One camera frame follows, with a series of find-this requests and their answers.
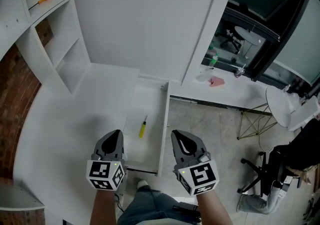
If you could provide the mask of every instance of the white desk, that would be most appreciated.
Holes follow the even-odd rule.
[[[275,121],[282,127],[288,127],[291,112],[285,93],[274,86],[269,86],[265,91],[265,97]]]
[[[249,31],[247,31],[244,28],[239,27],[239,26],[235,26],[234,30],[244,39],[244,41],[248,41],[251,44],[249,49],[243,55],[243,57],[246,57],[247,53],[249,52],[249,50],[250,50],[250,48],[252,46],[260,45],[261,40],[258,39],[255,35],[253,35],[252,32],[249,32]]]

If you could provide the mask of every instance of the white wall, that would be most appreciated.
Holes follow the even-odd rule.
[[[75,0],[75,4],[91,62],[181,81],[211,1]]]

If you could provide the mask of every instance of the brick wall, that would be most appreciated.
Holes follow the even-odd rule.
[[[40,86],[13,45],[0,61],[0,177],[13,178],[20,133]]]
[[[36,26],[45,46],[53,37],[45,19]],[[13,184],[20,134],[41,86],[14,44],[0,61],[0,183]],[[0,211],[0,225],[44,225],[44,210]]]

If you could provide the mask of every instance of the person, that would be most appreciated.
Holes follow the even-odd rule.
[[[203,225],[232,225],[226,209],[214,190],[196,196]],[[96,192],[90,225],[189,225],[197,224],[189,212],[173,209],[178,202],[151,189],[145,180],[137,185],[133,201],[116,221],[113,191]]]

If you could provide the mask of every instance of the white drawer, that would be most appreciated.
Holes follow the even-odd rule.
[[[123,131],[128,170],[161,175],[169,99],[169,82],[139,78]],[[146,116],[144,135],[139,138]]]

